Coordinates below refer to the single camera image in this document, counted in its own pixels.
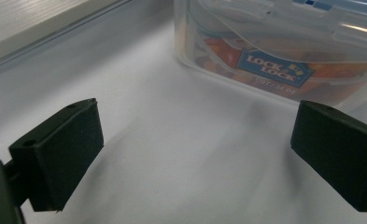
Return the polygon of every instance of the white table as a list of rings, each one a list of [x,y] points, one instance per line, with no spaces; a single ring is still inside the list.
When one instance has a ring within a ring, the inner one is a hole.
[[[289,147],[297,107],[174,53],[172,1],[134,0],[0,67],[0,159],[97,98],[105,148],[61,213],[28,224],[367,223]],[[350,115],[367,122],[367,103]]]

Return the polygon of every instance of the container lid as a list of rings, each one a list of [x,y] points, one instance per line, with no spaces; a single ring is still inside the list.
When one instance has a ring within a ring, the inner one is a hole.
[[[367,63],[367,0],[198,2],[273,56],[311,63]]]

